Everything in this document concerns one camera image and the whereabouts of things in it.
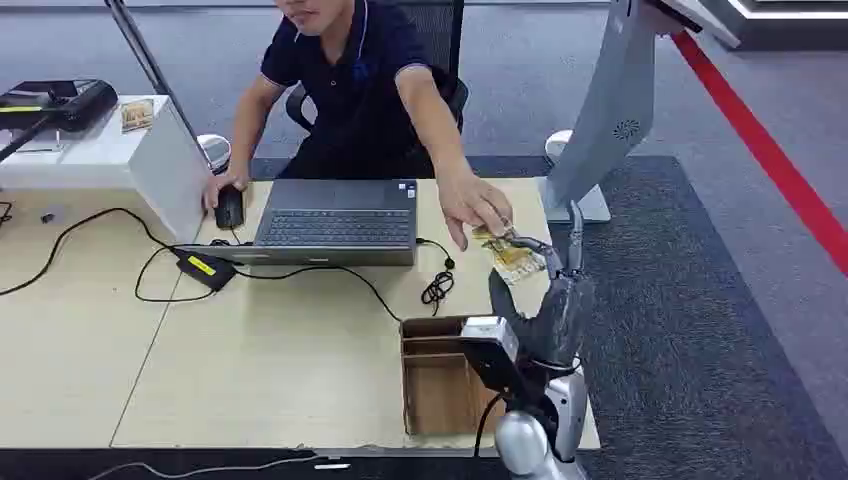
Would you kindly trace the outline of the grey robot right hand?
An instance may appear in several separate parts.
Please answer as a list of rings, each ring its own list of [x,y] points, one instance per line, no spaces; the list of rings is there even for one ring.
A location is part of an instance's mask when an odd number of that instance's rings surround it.
[[[511,236],[515,247],[524,247],[545,261],[549,287],[533,317],[520,314],[508,285],[496,270],[488,277],[493,313],[504,318],[518,339],[529,361],[553,370],[564,371],[573,365],[582,344],[582,323],[594,302],[594,284],[583,269],[583,215],[579,205],[569,205],[572,227],[566,259],[556,248],[528,236]]]

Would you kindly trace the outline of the person's right hand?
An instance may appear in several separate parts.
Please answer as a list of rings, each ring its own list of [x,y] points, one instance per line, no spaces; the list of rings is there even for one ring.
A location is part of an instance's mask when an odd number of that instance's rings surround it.
[[[202,204],[206,210],[213,210],[218,205],[220,191],[227,186],[232,186],[239,191],[244,191],[251,179],[246,171],[227,170],[226,172],[210,178],[203,190]]]

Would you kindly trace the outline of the person's left hand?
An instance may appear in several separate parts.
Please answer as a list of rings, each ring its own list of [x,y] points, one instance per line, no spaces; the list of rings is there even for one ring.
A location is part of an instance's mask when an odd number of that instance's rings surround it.
[[[513,209],[506,195],[468,168],[437,171],[435,180],[449,235],[461,251],[468,247],[466,226],[484,226],[500,236],[512,224]]]

